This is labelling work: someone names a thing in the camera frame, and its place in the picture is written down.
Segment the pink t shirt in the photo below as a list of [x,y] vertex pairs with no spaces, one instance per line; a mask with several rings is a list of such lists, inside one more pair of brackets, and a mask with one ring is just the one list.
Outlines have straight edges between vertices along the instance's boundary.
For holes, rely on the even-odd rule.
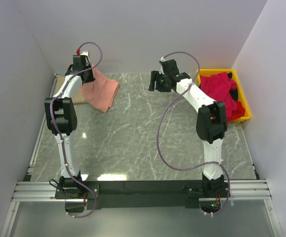
[[97,68],[93,68],[92,71],[95,80],[85,83],[80,88],[80,92],[89,104],[106,113],[112,107],[119,89],[119,82],[108,79]]

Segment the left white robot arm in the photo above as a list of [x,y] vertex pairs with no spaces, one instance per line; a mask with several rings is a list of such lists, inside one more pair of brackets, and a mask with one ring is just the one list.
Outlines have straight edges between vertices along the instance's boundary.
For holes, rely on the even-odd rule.
[[61,177],[57,189],[72,198],[79,198],[84,192],[80,169],[74,149],[74,132],[77,128],[73,98],[86,82],[94,80],[89,52],[77,53],[65,74],[57,93],[44,101],[48,129],[54,135],[60,154]]

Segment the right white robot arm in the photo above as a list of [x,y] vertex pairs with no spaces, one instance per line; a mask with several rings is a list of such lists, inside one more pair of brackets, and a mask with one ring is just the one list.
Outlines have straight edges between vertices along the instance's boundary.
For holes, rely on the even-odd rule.
[[204,169],[202,193],[213,197],[224,183],[221,167],[221,148],[227,131],[226,107],[206,95],[187,73],[179,72],[174,59],[160,59],[161,69],[151,72],[149,91],[171,92],[174,90],[195,109],[196,133],[203,142]]

